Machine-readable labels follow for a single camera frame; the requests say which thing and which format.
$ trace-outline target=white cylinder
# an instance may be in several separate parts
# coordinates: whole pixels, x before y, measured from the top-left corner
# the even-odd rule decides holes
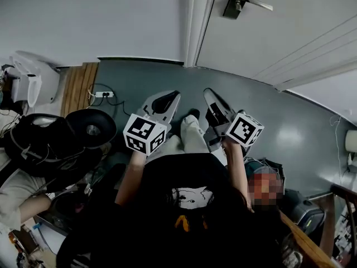
[[[357,130],[348,130],[345,140],[345,148],[348,152],[357,153]]]

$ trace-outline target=power strip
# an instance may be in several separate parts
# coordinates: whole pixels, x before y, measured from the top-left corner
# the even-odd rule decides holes
[[[107,97],[113,97],[114,96],[113,92],[96,92],[95,93],[95,97],[96,98],[103,98],[103,97],[105,97],[105,94],[107,95]]]

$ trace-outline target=white door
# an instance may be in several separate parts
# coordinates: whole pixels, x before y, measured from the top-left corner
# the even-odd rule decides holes
[[[357,57],[357,0],[260,1],[229,19],[214,0],[197,66],[278,85]]]

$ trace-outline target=black shoe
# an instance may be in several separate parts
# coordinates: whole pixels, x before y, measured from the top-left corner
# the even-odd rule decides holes
[[[199,111],[198,109],[195,109],[195,108],[191,109],[191,110],[189,111],[188,115],[193,115],[193,116],[195,116],[195,117],[197,118],[197,120],[200,119],[200,111]]]

